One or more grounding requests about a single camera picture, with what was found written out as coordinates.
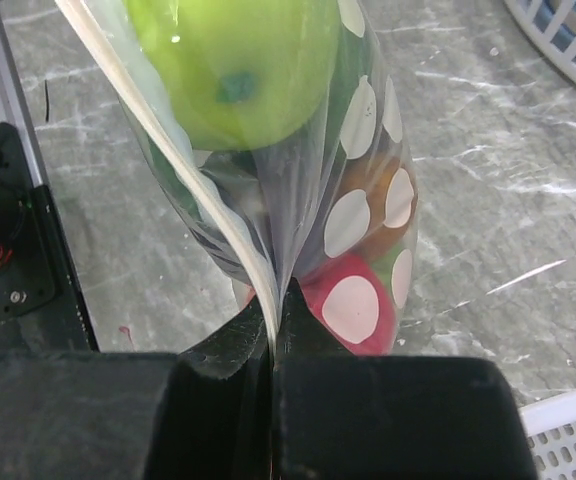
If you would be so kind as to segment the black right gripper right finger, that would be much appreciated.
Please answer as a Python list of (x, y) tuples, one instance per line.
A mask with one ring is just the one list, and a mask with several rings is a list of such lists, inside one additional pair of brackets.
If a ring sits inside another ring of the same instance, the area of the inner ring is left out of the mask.
[(492, 362), (355, 356), (284, 297), (273, 371), (276, 479), (534, 479), (512, 389)]

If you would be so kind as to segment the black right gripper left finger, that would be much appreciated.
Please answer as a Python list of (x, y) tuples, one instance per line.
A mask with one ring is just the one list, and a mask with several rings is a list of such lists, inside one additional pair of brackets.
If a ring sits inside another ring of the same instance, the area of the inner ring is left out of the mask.
[(267, 479), (269, 373), (257, 300), (180, 354), (0, 352), (0, 479)]

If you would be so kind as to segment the dark purple fake plum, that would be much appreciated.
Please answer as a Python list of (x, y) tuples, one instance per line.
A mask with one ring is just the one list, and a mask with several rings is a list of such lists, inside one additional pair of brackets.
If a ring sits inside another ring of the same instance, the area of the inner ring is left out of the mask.
[(277, 280), (294, 275), (320, 197), (321, 162), (296, 148), (214, 152), (202, 172), (240, 214)]

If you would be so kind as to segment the clear polka dot zip bag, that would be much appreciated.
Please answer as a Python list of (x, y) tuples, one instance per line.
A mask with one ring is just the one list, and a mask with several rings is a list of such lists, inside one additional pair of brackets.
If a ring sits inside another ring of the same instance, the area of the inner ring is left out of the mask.
[(290, 290), (358, 355), (395, 343), (419, 193), (391, 71), (357, 1), (62, 1), (192, 235), (260, 304)]

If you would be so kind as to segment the green fake apple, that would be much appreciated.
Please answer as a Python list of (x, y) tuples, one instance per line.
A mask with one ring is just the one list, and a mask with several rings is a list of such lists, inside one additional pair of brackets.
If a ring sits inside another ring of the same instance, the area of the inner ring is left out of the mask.
[(127, 1), (140, 47), (197, 150), (251, 150), (301, 128), (329, 90), (335, 1)]

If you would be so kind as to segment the light green fake lime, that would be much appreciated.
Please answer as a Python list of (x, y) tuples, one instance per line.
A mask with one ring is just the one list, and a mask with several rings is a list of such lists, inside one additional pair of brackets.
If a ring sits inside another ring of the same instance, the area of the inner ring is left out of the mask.
[(390, 292), (398, 309), (403, 309), (407, 302), (413, 264), (412, 250), (402, 246), (395, 246), (371, 264), (377, 277)]

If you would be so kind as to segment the brown fake kiwi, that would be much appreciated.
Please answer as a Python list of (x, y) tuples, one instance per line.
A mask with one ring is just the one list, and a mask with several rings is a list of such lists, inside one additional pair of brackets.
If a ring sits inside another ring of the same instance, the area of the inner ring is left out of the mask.
[(349, 164), (342, 175), (338, 197), (356, 189), (366, 194), (370, 221), (353, 251), (374, 261), (385, 256), (412, 229), (418, 191), (410, 169), (397, 156), (385, 153)]

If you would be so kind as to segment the white rectangular mesh basket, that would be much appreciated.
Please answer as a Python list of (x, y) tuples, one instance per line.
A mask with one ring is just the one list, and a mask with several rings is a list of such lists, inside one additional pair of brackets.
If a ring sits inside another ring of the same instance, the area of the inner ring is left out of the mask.
[(576, 389), (520, 409), (541, 479), (576, 479)]

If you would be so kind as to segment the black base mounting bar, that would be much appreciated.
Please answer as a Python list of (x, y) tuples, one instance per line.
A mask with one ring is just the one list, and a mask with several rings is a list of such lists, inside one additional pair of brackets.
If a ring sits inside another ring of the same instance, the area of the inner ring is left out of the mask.
[(0, 350), (98, 348), (52, 192), (0, 122)]

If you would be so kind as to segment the white oval dish rack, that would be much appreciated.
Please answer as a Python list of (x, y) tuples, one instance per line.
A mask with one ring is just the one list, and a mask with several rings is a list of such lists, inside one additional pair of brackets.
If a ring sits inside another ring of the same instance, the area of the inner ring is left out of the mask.
[(576, 85), (576, 0), (505, 0), (534, 47)]

